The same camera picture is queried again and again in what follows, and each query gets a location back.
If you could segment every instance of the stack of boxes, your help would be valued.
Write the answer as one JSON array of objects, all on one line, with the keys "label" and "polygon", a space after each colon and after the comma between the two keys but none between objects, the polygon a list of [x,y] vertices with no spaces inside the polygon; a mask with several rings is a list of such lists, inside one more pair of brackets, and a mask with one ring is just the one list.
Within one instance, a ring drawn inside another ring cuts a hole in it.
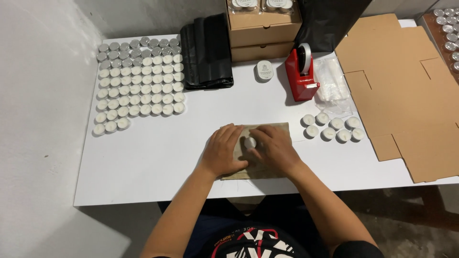
[{"label": "stack of boxes", "polygon": [[301,14],[294,2],[292,15],[258,10],[244,14],[228,12],[232,62],[287,57],[301,27]]}]

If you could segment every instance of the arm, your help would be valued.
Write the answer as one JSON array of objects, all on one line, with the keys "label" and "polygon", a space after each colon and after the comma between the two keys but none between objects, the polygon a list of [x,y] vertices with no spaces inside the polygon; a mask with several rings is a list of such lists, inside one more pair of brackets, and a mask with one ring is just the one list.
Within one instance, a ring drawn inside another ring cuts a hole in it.
[{"label": "arm", "polygon": [[263,143],[265,151],[249,151],[262,162],[283,172],[295,184],[331,254],[338,245],[347,241],[367,241],[376,246],[354,212],[301,161],[286,131],[260,126],[251,133]]},{"label": "arm", "polygon": [[248,161],[233,160],[233,150],[242,129],[242,126],[228,124],[213,133],[201,162],[159,219],[145,243],[140,258],[183,257],[215,178],[248,165]]}]

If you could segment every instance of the red tape dispenser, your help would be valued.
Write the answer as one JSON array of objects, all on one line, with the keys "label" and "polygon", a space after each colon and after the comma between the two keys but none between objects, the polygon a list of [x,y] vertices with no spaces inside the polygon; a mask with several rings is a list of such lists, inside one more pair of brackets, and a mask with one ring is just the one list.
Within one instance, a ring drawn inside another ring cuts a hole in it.
[{"label": "red tape dispenser", "polygon": [[295,101],[309,101],[320,87],[314,82],[313,58],[308,43],[293,49],[285,61],[290,89]]}]

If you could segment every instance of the white table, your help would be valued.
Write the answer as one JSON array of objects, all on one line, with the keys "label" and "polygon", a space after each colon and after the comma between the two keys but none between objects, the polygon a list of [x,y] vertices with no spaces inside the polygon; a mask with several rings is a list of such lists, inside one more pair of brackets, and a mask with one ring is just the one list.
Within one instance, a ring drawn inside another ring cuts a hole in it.
[{"label": "white table", "polygon": [[[172,37],[175,35],[155,36]],[[332,191],[459,183],[459,177],[451,177],[414,184],[403,160],[379,162],[367,137],[359,143],[346,144],[336,140],[324,142],[320,137],[305,139],[300,119],[305,114],[316,115],[319,109],[313,100],[293,101],[283,61],[271,60],[275,75],[265,84],[255,81],[253,67],[257,62],[235,64],[233,87],[185,92],[184,113],[133,118],[127,130],[100,137],[92,135],[97,114],[97,79],[74,205],[171,200],[195,168],[209,136],[228,123],[289,122],[296,151]],[[296,192],[288,179],[217,180],[208,197]]]}]

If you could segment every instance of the black plastic bag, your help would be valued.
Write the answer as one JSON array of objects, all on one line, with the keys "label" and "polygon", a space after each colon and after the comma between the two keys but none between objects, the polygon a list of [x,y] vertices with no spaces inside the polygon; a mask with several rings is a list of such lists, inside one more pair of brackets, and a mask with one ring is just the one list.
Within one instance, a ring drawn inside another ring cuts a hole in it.
[{"label": "black plastic bag", "polygon": [[308,43],[312,52],[332,52],[371,0],[298,0],[303,24],[295,47]]},{"label": "black plastic bag", "polygon": [[233,86],[230,40],[224,13],[197,18],[180,30],[187,90]]}]

